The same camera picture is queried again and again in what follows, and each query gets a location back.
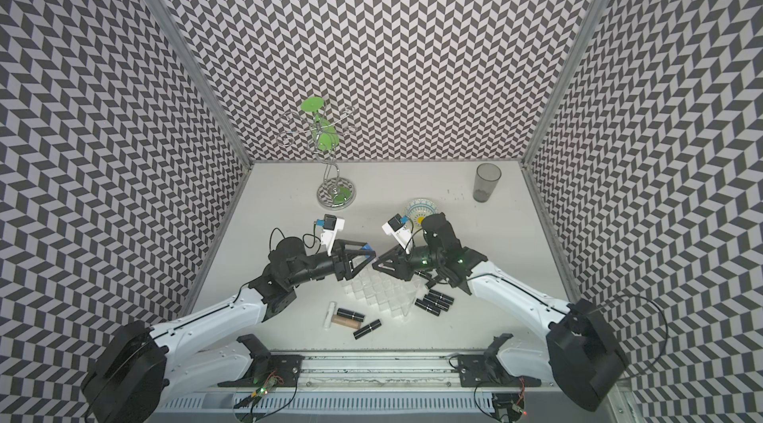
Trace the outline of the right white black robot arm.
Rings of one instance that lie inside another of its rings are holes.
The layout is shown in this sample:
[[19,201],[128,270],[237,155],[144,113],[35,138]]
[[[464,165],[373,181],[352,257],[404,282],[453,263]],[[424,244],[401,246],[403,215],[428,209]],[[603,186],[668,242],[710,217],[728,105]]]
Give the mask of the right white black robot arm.
[[421,222],[421,246],[415,245],[414,234],[400,215],[381,229],[395,238],[397,246],[379,256],[375,270],[403,281],[418,271],[432,271],[450,287],[508,312],[540,339],[540,345],[498,339],[496,359],[506,375],[553,382],[590,412],[624,375],[628,357],[612,325],[593,303],[586,299],[570,303],[510,276],[483,253],[462,245],[444,213]]

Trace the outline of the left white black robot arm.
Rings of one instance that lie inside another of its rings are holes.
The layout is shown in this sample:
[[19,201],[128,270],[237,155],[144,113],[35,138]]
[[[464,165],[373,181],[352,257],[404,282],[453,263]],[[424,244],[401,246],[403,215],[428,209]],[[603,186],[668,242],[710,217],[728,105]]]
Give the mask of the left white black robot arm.
[[251,330],[284,311],[298,286],[329,276],[350,281],[376,256],[359,241],[338,239],[308,254],[301,238],[280,240],[262,274],[234,297],[174,321],[116,330],[81,383],[85,413],[99,422],[144,422],[169,400],[242,379],[266,353]]

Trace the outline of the clear acrylic lipstick organizer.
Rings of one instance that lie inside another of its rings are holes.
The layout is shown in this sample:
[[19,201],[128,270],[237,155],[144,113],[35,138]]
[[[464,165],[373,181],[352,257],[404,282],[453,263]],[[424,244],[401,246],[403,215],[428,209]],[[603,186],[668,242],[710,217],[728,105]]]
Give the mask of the clear acrylic lipstick organizer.
[[356,277],[351,281],[341,281],[340,284],[346,294],[369,306],[376,306],[394,319],[409,315],[419,289],[419,285],[413,281],[391,279],[383,274]]

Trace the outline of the yellow blue patterned bowl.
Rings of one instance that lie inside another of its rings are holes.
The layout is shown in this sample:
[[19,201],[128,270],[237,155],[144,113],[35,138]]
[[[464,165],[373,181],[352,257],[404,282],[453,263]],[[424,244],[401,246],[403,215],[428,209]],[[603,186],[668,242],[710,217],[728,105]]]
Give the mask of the yellow blue patterned bowl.
[[425,218],[438,213],[437,205],[428,198],[415,198],[405,209],[405,216],[414,224],[421,224]]

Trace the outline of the white lip balm tube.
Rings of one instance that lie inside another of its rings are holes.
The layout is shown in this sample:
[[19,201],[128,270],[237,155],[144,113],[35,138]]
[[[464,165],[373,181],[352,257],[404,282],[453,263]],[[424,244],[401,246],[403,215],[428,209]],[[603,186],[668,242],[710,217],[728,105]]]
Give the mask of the white lip balm tube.
[[337,309],[337,303],[332,301],[329,303],[329,306],[327,308],[326,316],[324,319],[323,328],[325,330],[329,329],[332,326],[332,319],[336,315],[336,309]]

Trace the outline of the grey ribbed drinking glass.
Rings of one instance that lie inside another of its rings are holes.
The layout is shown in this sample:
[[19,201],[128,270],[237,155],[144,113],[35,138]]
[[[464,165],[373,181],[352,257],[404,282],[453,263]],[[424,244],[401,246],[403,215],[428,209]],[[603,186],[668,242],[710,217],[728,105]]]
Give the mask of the grey ribbed drinking glass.
[[501,169],[491,163],[480,164],[475,173],[473,198],[476,202],[488,202],[498,182],[502,178]]

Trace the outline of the chrome stand with green discs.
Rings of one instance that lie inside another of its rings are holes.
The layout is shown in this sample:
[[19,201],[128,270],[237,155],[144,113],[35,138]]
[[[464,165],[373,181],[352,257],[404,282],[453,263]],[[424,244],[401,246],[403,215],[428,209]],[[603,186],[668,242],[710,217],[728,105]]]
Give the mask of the chrome stand with green discs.
[[345,210],[357,196],[355,185],[341,175],[337,154],[341,145],[339,121],[332,121],[325,113],[326,100],[310,96],[299,105],[297,124],[284,133],[289,138],[305,138],[315,160],[324,166],[316,198],[326,210]]

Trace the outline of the aluminium front rail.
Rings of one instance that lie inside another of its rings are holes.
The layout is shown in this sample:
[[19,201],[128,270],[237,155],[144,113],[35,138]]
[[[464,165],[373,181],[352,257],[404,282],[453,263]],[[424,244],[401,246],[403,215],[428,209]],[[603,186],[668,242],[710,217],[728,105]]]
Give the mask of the aluminium front rail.
[[[250,363],[246,348],[235,343],[219,349],[207,349],[188,359],[168,361],[163,382],[166,387],[159,404],[211,388],[227,378],[239,378]],[[439,387],[455,384],[462,387],[448,358],[456,353],[432,351],[314,351],[304,356],[297,385],[320,388],[397,388]],[[562,387],[548,372],[540,387]]]

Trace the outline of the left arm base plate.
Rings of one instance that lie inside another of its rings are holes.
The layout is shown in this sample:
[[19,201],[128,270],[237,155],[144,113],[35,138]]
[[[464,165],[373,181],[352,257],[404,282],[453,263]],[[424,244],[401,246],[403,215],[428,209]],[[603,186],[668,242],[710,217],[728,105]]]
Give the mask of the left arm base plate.
[[276,379],[275,387],[297,386],[302,373],[303,355],[275,355],[254,334],[240,336],[236,342],[246,348],[244,355],[250,358],[250,363],[239,378],[227,378],[220,382],[218,387],[265,387],[266,379],[270,375]]

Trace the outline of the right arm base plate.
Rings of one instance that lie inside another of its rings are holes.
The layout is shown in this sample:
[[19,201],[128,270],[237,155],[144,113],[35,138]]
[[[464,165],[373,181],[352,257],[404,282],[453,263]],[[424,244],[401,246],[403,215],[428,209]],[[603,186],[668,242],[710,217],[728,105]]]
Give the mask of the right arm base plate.
[[462,387],[479,383],[498,387],[540,387],[548,372],[546,351],[534,339],[504,333],[482,353],[457,353],[448,358]]

